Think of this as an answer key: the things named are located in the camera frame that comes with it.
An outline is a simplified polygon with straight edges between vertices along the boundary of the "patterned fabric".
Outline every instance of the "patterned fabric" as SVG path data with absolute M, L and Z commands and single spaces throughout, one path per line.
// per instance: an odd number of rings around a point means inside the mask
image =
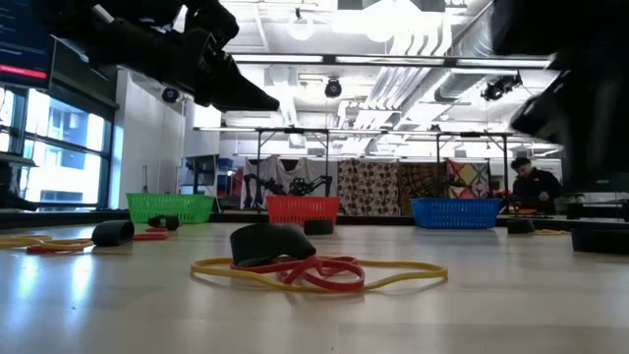
M 421 192 L 436 180 L 437 166 L 436 163 L 400 163 L 398 190 L 402 215 L 413 215 L 411 199 L 419 198 Z
M 338 196 L 346 215 L 397 216 L 398 163 L 361 162 L 338 164 Z
M 489 164 L 460 163 L 446 160 L 447 173 L 451 181 L 466 187 L 450 186 L 448 195 L 456 199 L 482 199 L 489 193 Z

